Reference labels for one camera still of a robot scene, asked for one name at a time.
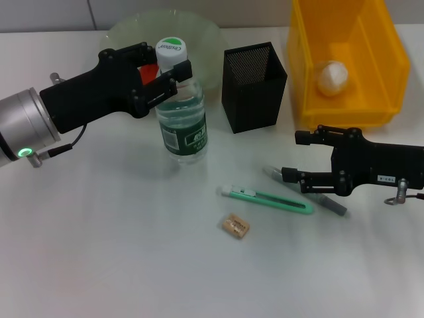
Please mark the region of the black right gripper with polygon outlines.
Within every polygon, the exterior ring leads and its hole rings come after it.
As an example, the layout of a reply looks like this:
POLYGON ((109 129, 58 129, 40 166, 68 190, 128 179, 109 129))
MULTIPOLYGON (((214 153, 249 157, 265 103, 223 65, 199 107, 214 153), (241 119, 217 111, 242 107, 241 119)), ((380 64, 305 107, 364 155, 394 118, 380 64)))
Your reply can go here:
POLYGON ((331 172, 281 170, 286 183, 299 184, 302 193, 336 193, 349 196, 364 184, 423 189, 423 147, 371 142, 358 128, 342 129, 319 125, 313 132, 296 131, 298 145, 334 146, 331 172))

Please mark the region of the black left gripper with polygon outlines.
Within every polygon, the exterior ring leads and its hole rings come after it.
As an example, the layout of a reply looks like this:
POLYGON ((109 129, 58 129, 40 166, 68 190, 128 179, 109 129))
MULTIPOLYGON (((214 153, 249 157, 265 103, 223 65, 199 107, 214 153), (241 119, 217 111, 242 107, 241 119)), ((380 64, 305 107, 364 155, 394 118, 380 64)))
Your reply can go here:
POLYGON ((64 134, 116 112, 136 119, 178 93, 177 83, 192 78, 183 61, 144 84, 139 68, 157 64, 146 42, 102 50, 94 69, 40 91, 40 98, 59 133, 64 134))

